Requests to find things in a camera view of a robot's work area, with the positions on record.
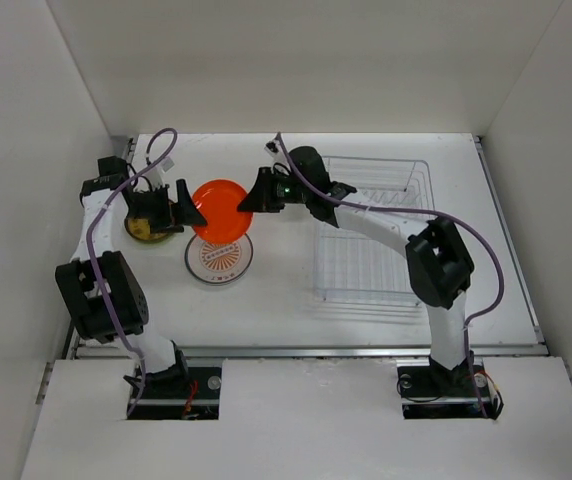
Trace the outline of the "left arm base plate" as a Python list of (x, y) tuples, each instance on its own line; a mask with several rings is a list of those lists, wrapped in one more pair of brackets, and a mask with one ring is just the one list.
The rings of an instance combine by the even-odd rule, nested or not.
[(126, 407), (128, 420), (210, 421), (218, 420), (222, 388), (220, 365), (193, 365), (187, 371), (148, 374), (144, 390), (141, 370), (136, 367), (124, 380), (131, 388)]

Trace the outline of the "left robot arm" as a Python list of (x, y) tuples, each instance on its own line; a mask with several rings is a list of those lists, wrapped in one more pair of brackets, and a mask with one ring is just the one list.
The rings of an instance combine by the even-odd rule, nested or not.
[(185, 356), (157, 333), (144, 291), (115, 240), (131, 220), (144, 221), (150, 233), (162, 236), (207, 221), (185, 181), (177, 181), (178, 198), (171, 200), (162, 184), (135, 190), (124, 159), (104, 157), (97, 164), (97, 177), (82, 184), (82, 232), (70, 261), (55, 270), (57, 286), (82, 339), (118, 341), (137, 361), (137, 373), (126, 379), (130, 385), (179, 396), (192, 382)]

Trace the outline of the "white plate red pattern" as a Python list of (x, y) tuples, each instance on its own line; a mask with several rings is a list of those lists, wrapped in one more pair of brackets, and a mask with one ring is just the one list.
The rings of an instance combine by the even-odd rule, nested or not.
[(194, 235), (184, 252), (188, 272), (209, 286), (223, 286), (240, 279), (253, 257), (254, 246), (248, 235), (228, 244), (209, 243)]

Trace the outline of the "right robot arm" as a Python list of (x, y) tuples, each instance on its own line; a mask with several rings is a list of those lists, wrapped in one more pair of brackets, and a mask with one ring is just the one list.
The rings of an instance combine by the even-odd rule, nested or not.
[(356, 187), (331, 180), (311, 146), (285, 153), (270, 141), (266, 149), (273, 164), (259, 169), (238, 211), (279, 213), (288, 204), (303, 204), (316, 220), (398, 253), (413, 293), (427, 309), (431, 386), (443, 394), (461, 387), (469, 373), (464, 323), (474, 264), (454, 222), (436, 214), (416, 220), (385, 211)]

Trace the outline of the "lime green plate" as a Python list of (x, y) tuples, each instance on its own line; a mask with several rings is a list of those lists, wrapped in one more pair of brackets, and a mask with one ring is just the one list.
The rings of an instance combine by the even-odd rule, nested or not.
[(142, 247), (157, 248), (162, 245), (169, 244), (174, 239), (175, 235), (162, 235), (155, 238), (136, 238), (135, 242)]

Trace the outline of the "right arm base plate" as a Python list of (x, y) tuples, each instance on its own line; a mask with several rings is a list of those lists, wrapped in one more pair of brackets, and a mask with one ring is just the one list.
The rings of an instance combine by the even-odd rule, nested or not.
[(473, 364), (471, 374), (464, 361), (446, 370), (428, 364), (399, 364), (397, 393), (405, 420), (490, 419), (504, 409), (503, 396), (482, 363)]

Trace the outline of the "olive brown plate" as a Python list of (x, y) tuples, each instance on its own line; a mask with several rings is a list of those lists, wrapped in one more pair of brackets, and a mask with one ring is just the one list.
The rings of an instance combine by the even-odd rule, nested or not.
[(156, 244), (172, 238), (175, 233), (165, 226), (158, 226), (143, 217), (127, 216), (124, 228), (134, 240), (144, 244)]

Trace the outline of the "orange plate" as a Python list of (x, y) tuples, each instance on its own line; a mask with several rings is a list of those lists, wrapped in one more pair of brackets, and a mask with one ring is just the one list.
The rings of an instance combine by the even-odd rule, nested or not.
[(205, 226), (194, 226), (195, 234), (212, 244), (230, 244), (244, 236), (251, 227), (252, 212), (238, 210), (246, 198), (246, 190), (227, 179), (210, 180), (192, 195), (198, 212), (204, 217)]

